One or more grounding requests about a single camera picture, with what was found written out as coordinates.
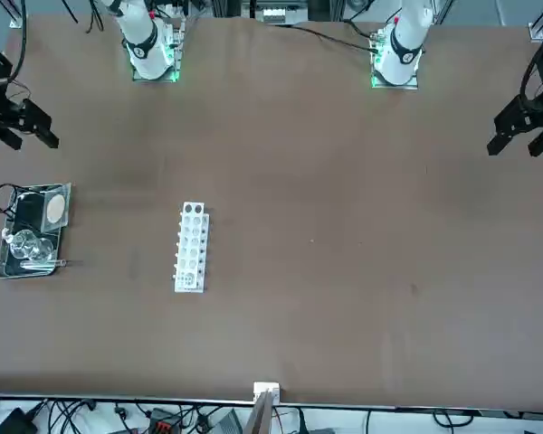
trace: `brown table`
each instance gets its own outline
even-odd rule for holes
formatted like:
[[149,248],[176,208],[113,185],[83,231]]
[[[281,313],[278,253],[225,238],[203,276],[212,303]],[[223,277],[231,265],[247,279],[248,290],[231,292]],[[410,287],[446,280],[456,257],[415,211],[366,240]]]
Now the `brown table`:
[[[200,21],[177,85],[133,84],[108,25],[30,20],[61,146],[0,146],[0,183],[73,182],[79,264],[0,280],[0,391],[543,410],[543,156],[485,150],[525,29],[433,28],[412,92],[244,19]],[[203,295],[170,279],[185,200],[212,215]]]

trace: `glass beaker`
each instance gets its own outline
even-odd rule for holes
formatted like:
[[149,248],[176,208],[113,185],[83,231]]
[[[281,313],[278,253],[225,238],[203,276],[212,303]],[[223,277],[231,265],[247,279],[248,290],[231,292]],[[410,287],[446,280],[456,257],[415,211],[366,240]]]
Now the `glass beaker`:
[[30,259],[41,262],[50,259],[52,256],[52,242],[46,238],[36,237],[29,229],[22,229],[17,232],[9,244],[12,256],[17,259]]

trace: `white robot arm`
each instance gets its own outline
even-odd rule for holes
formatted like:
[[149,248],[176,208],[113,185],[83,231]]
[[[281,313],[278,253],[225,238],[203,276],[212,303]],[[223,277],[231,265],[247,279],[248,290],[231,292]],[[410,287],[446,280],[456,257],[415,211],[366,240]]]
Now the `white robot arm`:
[[174,64],[169,56],[172,27],[162,19],[151,19],[144,0],[102,0],[115,15],[125,36],[131,64],[146,80],[160,78]]
[[413,77],[432,23],[431,0],[403,0],[398,22],[385,29],[384,48],[376,65],[385,81],[402,86]]

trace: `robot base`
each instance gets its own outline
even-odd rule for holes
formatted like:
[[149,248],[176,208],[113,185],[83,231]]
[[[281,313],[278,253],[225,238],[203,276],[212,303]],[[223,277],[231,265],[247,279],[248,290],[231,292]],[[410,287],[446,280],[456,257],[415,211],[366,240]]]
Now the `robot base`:
[[[183,40],[185,39],[185,26],[186,19],[181,17],[179,28],[174,28],[173,24],[167,24],[165,29],[167,31],[167,43],[165,46],[165,55],[168,59],[173,59],[173,65],[169,67],[165,73],[158,79],[149,80],[141,77],[137,72],[137,69],[129,62],[129,67],[132,71],[132,79],[135,82],[151,82],[151,83],[175,83],[179,80],[181,74],[181,59],[183,58]],[[129,60],[129,50],[124,46],[127,53],[127,59]]]
[[376,48],[379,51],[379,54],[370,53],[370,85],[374,89],[378,88],[391,88],[391,89],[409,89],[417,90],[418,89],[418,79],[416,73],[418,72],[418,62],[422,55],[419,56],[416,64],[414,65],[414,75],[407,83],[402,86],[395,86],[384,80],[379,73],[376,71],[376,64],[380,62],[381,51],[384,49],[384,44],[386,40],[386,27],[378,29],[375,34],[374,39],[370,39],[370,48]]

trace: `metal tray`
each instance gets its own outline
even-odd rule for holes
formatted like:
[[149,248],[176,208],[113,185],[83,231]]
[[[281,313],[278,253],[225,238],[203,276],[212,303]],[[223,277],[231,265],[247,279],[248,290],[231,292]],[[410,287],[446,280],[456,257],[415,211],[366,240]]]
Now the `metal tray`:
[[[46,184],[46,185],[31,185],[25,188],[35,190],[36,192],[44,190],[52,190],[60,187],[61,184]],[[58,259],[58,250],[62,240],[62,228],[56,231],[42,233],[39,231],[43,217],[44,197],[41,194],[22,193],[16,196],[16,192],[12,191],[10,203],[14,203],[14,220],[5,218],[4,227],[12,234],[17,233],[21,229],[27,228],[19,219],[29,222],[33,226],[34,234],[39,238],[48,238],[52,242],[54,250],[52,259]],[[10,249],[6,241],[0,242],[0,278],[36,278],[40,276],[48,276],[53,274],[55,267],[51,269],[23,269],[20,267],[20,259],[16,259],[10,253]]]

